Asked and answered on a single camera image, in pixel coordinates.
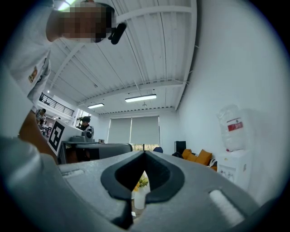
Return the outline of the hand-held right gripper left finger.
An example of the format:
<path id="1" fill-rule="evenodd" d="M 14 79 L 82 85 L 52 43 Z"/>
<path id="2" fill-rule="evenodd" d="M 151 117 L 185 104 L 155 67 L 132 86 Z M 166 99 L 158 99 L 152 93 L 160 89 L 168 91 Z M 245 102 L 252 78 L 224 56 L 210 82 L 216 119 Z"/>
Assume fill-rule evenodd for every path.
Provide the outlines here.
<path id="1" fill-rule="evenodd" d="M 131 188 L 144 171 L 145 154 L 127 154 L 59 168 L 69 192 L 58 217 L 59 232 L 143 232 L 145 219 L 131 215 Z"/>

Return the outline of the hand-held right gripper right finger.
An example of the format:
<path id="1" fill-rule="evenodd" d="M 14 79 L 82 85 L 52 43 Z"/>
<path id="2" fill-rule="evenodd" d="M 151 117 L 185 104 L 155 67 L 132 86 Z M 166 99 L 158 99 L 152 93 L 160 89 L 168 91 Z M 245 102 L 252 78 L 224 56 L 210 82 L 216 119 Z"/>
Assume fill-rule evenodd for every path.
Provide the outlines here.
<path id="1" fill-rule="evenodd" d="M 259 205 L 239 188 L 211 168 L 155 153 L 158 157 L 179 167 L 184 174 L 183 187 L 167 202 L 146 205 L 134 221 L 135 232 L 224 232 L 231 224 L 210 198 L 209 193 L 219 190 L 244 217 L 248 218 Z"/>

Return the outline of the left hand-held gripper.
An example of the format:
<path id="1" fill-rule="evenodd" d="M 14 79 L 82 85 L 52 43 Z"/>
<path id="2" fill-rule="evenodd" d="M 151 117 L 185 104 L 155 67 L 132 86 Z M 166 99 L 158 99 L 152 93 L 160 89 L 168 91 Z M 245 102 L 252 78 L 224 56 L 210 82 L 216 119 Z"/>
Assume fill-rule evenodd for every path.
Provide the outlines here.
<path id="1" fill-rule="evenodd" d="M 59 164 L 66 164 L 66 150 L 76 145 L 96 144 L 90 131 L 82 131 L 57 119 L 52 127 L 48 145 L 56 155 Z M 132 152 L 131 144 L 102 144 L 99 145 L 99 159 Z"/>

